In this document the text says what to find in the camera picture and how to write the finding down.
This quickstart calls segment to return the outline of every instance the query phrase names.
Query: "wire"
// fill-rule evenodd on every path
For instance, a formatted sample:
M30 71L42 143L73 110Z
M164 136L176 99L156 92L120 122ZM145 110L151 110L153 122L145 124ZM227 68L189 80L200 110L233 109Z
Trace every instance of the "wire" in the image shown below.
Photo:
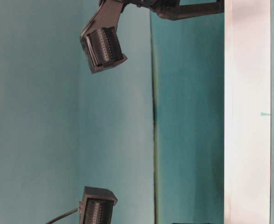
M64 213L63 215L58 216L58 217L52 219L51 221L47 222L46 224L55 223L56 221L58 221L58 220L60 220L60 219L62 219L62 218L65 218L65 217L67 217L67 216L69 216L69 215L71 215L71 214L73 214L73 213L75 213L75 212L77 212L77 211L78 211L78 209L73 209L73 210L71 210L71 211L68 211L67 213Z

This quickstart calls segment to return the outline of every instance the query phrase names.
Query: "green wall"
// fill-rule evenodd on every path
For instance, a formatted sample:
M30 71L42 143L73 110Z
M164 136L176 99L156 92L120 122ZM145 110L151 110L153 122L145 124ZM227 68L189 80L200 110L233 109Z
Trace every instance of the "green wall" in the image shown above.
M0 224L77 206L80 8L0 0Z
M84 1L83 25L97 1ZM117 35L128 60L91 74L80 54L79 196L85 185L118 198L112 224L153 224L153 113L150 12L126 7Z
M224 15L151 18L157 223L223 223Z

